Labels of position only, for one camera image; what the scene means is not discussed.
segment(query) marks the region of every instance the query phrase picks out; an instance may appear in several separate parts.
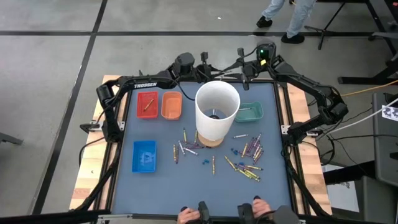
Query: cork coaster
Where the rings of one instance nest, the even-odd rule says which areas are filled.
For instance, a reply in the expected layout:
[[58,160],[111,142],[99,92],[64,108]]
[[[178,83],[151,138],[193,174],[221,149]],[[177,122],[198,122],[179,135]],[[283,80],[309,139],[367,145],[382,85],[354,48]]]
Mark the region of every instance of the cork coaster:
[[224,140],[224,138],[222,138],[222,139],[219,139],[219,140],[211,141],[211,140],[205,139],[205,138],[204,138],[203,136],[201,136],[199,133],[198,133],[198,139],[199,139],[199,141],[200,141],[204,146],[208,146],[208,147],[217,147],[217,146],[219,146],[219,145],[223,142],[223,140]]

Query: orange bin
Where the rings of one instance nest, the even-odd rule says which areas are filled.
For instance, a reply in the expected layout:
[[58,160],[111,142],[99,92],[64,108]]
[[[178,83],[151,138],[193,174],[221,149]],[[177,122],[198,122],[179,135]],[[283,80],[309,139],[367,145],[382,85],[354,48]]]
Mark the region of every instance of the orange bin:
[[177,91],[167,91],[162,99],[162,116],[165,119],[180,119],[182,107],[182,95]]

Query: plastic bin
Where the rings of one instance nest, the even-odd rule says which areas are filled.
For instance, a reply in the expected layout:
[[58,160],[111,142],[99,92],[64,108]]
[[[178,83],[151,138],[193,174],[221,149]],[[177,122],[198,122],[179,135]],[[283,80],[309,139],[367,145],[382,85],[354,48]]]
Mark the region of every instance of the plastic bin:
[[[153,102],[145,110],[145,107],[153,99]],[[157,91],[140,92],[137,96],[137,118],[155,119],[157,118]]]
[[168,91],[162,98],[162,116],[169,120],[178,120],[181,116],[182,95],[177,91]]
[[242,103],[239,106],[239,109],[248,109],[248,110],[239,110],[235,116],[235,122],[251,122],[258,121],[264,115],[262,110],[261,103],[255,101],[253,103]]
[[156,141],[134,141],[132,172],[145,173],[156,170]]

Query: wooden platform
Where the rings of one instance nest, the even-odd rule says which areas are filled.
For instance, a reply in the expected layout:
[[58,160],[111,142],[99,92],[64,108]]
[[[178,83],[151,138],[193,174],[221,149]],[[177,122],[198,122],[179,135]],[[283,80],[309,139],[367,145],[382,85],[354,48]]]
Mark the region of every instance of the wooden platform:
[[[119,76],[105,75],[103,78],[103,82],[115,79],[117,77]],[[307,107],[307,101],[305,99],[304,92],[292,85],[288,85],[288,92],[289,92],[290,104],[292,107],[292,114],[294,121],[306,121],[310,119]],[[280,88],[279,94],[280,94],[280,101],[283,112],[282,114],[284,117],[284,124],[288,124],[286,105],[284,103],[285,100],[282,88]],[[125,104],[126,104],[126,96],[122,99],[121,107],[118,114],[118,119],[122,118]],[[100,106],[100,103],[97,102],[93,120],[97,120],[101,112],[102,112],[102,107]],[[93,133],[89,133],[87,142],[94,141],[101,137],[103,137],[102,132],[96,131]],[[305,141],[316,144],[313,138],[305,138]],[[101,166],[104,159],[105,147],[106,147],[106,142],[105,140],[102,140],[88,146],[85,149],[78,177],[76,180],[75,189],[73,191],[70,208],[76,208],[77,206],[79,206],[84,201],[84,199],[90,194],[95,185],[98,183],[98,179],[100,177],[100,172],[101,172]],[[116,145],[114,144],[112,146],[111,157],[109,158],[110,161],[113,159],[113,152],[115,148]],[[300,150],[300,157],[302,161],[305,185],[307,186],[307,188],[309,189],[315,200],[322,206],[322,208],[326,212],[331,214],[330,202],[326,191],[325,181],[323,179],[318,151],[316,148],[314,148],[309,144],[300,144],[298,148]],[[293,165],[295,166],[293,156],[294,155],[292,154],[292,162]],[[296,185],[295,185],[295,190],[296,190],[298,210],[300,213],[303,213],[304,209],[303,209],[301,193]],[[108,183],[105,185],[103,190],[103,195],[99,206],[100,208],[105,207],[107,194],[108,194]]]

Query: shoe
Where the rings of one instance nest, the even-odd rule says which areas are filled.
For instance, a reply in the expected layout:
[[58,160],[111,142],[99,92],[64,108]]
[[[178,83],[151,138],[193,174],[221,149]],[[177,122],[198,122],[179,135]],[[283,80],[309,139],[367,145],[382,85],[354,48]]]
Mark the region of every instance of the shoe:
[[266,21],[266,18],[264,16],[261,16],[261,18],[257,21],[258,28],[270,27],[271,25],[272,20]]
[[287,38],[287,35],[283,35],[282,42],[286,44],[301,44],[304,42],[305,37],[302,34],[297,34],[291,38]]

